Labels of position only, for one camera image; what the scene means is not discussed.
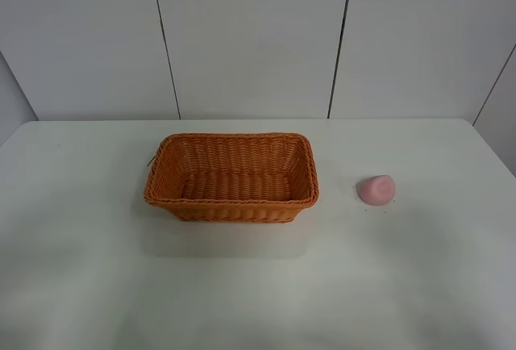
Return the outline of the orange woven plastic basket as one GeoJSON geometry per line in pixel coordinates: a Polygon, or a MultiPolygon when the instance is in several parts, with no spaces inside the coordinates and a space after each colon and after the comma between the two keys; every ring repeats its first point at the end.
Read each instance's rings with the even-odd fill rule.
{"type": "Polygon", "coordinates": [[[146,203],[183,221],[288,223],[318,200],[309,140],[297,133],[183,133],[152,159],[146,203]]]}

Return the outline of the pink peach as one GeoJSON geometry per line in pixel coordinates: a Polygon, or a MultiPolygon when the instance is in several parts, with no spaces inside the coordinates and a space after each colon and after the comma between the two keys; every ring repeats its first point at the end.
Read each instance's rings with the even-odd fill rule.
{"type": "Polygon", "coordinates": [[[384,206],[393,201],[396,185],[391,176],[380,175],[361,181],[356,192],[364,203],[370,206],[384,206]]]}

